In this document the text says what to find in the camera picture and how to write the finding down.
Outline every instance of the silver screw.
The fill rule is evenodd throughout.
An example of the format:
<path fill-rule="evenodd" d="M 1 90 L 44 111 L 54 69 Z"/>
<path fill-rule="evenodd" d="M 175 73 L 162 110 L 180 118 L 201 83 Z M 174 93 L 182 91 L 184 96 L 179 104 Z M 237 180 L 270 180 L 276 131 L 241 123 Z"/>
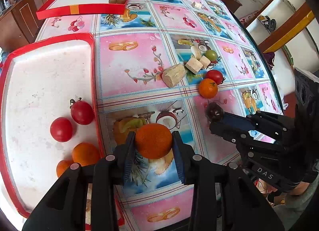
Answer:
<path fill-rule="evenodd" d="M 230 163 L 228 164 L 228 166 L 229 166 L 231 169 L 236 169 L 236 168 L 238 167 L 238 165 L 237 165 L 236 163 L 234 163 L 234 162 L 230 162 Z"/>
<path fill-rule="evenodd" d="M 195 161 L 201 161 L 202 156 L 201 156 L 201 155 L 193 155 L 193 159 L 194 159 Z"/>
<path fill-rule="evenodd" d="M 76 170 L 79 168 L 79 164 L 73 163 L 73 164 L 71 164 L 70 168 L 71 168 L 71 170 Z"/>
<path fill-rule="evenodd" d="M 113 161 L 115 159 L 115 156 L 114 155 L 108 155 L 106 156 L 105 158 L 107 161 Z"/>

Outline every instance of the tangerine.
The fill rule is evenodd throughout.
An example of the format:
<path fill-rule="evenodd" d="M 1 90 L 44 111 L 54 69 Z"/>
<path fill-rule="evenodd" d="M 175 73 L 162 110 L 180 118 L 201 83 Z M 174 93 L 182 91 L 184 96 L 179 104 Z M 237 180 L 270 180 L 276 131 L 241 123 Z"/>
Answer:
<path fill-rule="evenodd" d="M 96 164 L 100 158 L 98 149 L 90 143 L 80 143 L 72 151 L 73 161 L 81 166 Z"/>
<path fill-rule="evenodd" d="M 214 80 L 205 78 L 199 84 L 199 94 L 207 99 L 215 97 L 218 92 L 217 84 Z"/>
<path fill-rule="evenodd" d="M 135 146 L 137 151 L 145 158 L 160 159 L 170 152 L 172 145 L 172 134 L 162 124 L 150 123 L 136 131 Z"/>
<path fill-rule="evenodd" d="M 61 160 L 56 166 L 56 175 L 58 178 L 70 167 L 74 162 L 72 160 Z"/>

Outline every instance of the patterned tablecloth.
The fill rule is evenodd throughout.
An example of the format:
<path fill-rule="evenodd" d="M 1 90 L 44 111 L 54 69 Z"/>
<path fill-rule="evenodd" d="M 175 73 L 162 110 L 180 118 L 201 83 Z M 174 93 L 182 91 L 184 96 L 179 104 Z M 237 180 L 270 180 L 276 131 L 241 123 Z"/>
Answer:
<path fill-rule="evenodd" d="M 201 9 L 191 6 L 194 1 Z M 125 140 L 128 130 L 123 133 L 121 126 L 139 117 L 178 130 L 196 153 L 226 164 L 239 153 L 234 144 L 210 134 L 204 114 L 209 102 L 242 116 L 257 110 L 282 114 L 263 61 L 220 0 L 129 0 L 122 16 L 49 18 L 37 41 L 74 32 L 95 37 L 97 104 L 106 153 Z M 217 62 L 196 75 L 188 72 L 177 87 L 168 88 L 163 70 L 186 63 L 197 47 L 202 53 L 215 50 Z M 210 69 L 226 79 L 208 100 L 199 96 L 197 84 Z M 256 131 L 251 135 L 273 142 Z M 115 192 L 123 230 L 156 230 L 190 216 L 193 187 L 179 181 L 172 152 L 159 160 L 137 155 L 131 182 Z"/>

